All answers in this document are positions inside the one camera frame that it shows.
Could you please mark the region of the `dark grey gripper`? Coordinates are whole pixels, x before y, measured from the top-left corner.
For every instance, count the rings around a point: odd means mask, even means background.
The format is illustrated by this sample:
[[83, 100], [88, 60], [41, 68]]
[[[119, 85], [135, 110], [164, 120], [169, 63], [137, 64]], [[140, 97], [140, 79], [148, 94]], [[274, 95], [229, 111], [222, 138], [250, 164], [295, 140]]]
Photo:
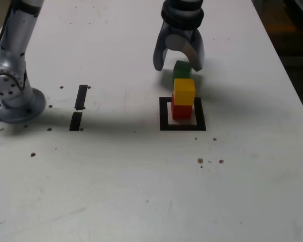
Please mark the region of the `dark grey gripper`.
[[163, 69], [168, 49], [183, 53], [196, 72], [202, 70], [205, 52], [198, 29], [182, 30], [163, 22], [153, 54], [157, 71]]

